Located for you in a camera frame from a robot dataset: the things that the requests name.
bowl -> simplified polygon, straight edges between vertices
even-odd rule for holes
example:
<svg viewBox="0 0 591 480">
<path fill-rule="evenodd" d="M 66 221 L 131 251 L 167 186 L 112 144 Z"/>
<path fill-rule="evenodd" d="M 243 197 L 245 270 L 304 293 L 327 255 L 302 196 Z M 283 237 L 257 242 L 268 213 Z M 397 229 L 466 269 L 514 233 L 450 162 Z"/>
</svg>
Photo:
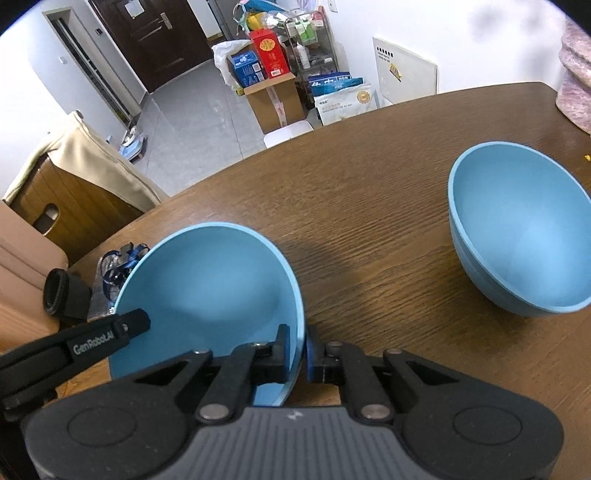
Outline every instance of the bowl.
<svg viewBox="0 0 591 480">
<path fill-rule="evenodd" d="M 234 223 L 201 223 L 156 245 L 126 280 L 115 311 L 141 308 L 148 332 L 109 357 L 119 378 L 188 351 L 229 355 L 234 347 L 273 341 L 280 324 L 290 328 L 286 384 L 256 389 L 254 404 L 281 405 L 301 364 L 304 307 L 287 260 L 262 235 Z"/>
<path fill-rule="evenodd" d="M 561 165 L 523 145 L 476 145 L 447 195 L 456 252 L 488 299 L 531 317 L 591 303 L 591 201 Z"/>
</svg>

wooden table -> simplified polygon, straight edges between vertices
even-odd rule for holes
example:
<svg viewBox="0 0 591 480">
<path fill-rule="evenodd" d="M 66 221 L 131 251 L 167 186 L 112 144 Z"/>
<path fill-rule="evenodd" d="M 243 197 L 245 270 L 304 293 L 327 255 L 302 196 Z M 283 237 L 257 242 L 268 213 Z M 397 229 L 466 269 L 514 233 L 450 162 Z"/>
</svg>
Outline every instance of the wooden table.
<svg viewBox="0 0 591 480">
<path fill-rule="evenodd" d="M 553 479 L 591 477 L 591 309 L 533 320 L 495 307 L 462 270 L 447 220 L 449 171 L 480 142 L 534 147 L 591 189 L 591 139 L 555 97 L 541 83 L 485 87 L 339 122 L 198 183 L 73 268 L 90 282 L 99 255 L 129 241 L 154 245 L 208 220 L 248 225 L 289 260 L 324 340 L 399 346 L 544 403 L 566 432 Z M 99 364 L 67 393 L 108 375 Z M 336 387 L 302 381 L 290 397 L 338 401 Z"/>
</svg>

door handle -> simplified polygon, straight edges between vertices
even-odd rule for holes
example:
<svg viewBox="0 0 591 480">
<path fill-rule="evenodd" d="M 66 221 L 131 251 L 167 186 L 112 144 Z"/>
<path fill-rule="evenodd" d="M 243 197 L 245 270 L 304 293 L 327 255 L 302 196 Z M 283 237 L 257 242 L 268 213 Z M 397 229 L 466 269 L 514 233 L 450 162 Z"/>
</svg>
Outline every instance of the door handle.
<svg viewBox="0 0 591 480">
<path fill-rule="evenodd" d="M 162 20 L 161 20 L 161 22 L 163 22 L 163 23 L 164 23 L 164 25 L 166 25 L 166 28 L 168 28 L 169 30 L 172 30 L 172 29 L 173 29 L 173 25 L 172 25 L 172 23 L 170 22 L 170 20 L 168 19 L 168 17 L 166 16 L 166 14 L 165 14 L 164 12 L 162 12 L 162 13 L 160 14 L 160 16 L 162 17 Z"/>
</svg>

yellow sticker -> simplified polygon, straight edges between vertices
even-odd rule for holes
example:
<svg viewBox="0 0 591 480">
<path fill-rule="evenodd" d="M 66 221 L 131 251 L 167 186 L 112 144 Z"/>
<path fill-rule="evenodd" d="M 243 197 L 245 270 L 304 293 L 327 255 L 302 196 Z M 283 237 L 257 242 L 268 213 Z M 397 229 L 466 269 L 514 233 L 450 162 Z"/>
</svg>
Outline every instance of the yellow sticker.
<svg viewBox="0 0 591 480">
<path fill-rule="evenodd" d="M 357 100 L 359 103 L 367 103 L 371 100 L 371 95 L 366 91 L 359 92 L 357 94 Z"/>
<path fill-rule="evenodd" d="M 394 63 L 390 64 L 390 73 L 394 75 L 399 82 L 402 82 L 402 75 L 400 74 Z"/>
<path fill-rule="evenodd" d="M 259 44 L 259 47 L 261 48 L 262 51 L 271 51 L 271 50 L 273 50 L 273 48 L 275 48 L 275 40 L 271 40 L 270 38 L 266 38 L 265 40 L 263 40 Z"/>
</svg>

pink textured object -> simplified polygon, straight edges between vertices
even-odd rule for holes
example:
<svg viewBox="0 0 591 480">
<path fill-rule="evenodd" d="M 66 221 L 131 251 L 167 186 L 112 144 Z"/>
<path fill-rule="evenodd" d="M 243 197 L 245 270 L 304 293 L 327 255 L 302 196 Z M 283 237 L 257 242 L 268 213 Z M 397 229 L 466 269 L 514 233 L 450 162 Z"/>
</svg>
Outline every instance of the pink textured object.
<svg viewBox="0 0 591 480">
<path fill-rule="evenodd" d="M 558 54 L 567 72 L 556 106 L 572 123 L 591 135 L 591 37 L 570 18 Z"/>
</svg>

